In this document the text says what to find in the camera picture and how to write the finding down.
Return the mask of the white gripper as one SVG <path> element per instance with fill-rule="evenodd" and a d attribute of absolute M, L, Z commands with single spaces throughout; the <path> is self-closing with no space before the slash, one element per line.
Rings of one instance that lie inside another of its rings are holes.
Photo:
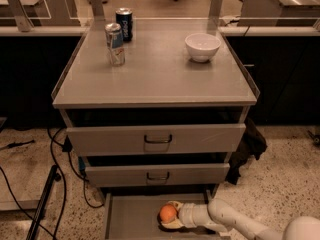
<path fill-rule="evenodd" d="M 168 201 L 166 203 L 168 206 L 168 210 L 178 212 L 178 218 L 173 220 L 172 222 L 164 223 L 161 225 L 166 229 L 177 230 L 183 227 L 186 228 L 196 228 L 197 225 L 193 218 L 193 213 L 195 208 L 197 207 L 194 203 L 184 203 L 182 204 L 179 201 Z"/>

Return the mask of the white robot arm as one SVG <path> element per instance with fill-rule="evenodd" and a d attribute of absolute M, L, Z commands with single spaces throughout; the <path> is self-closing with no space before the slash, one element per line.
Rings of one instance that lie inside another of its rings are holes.
<path fill-rule="evenodd" d="M 213 198 L 208 204 L 168 201 L 160 208 L 161 225 L 167 229 L 203 226 L 217 232 L 235 229 L 247 240 L 320 240 L 320 220 L 300 216 L 282 233 L 238 212 L 225 201 Z"/>

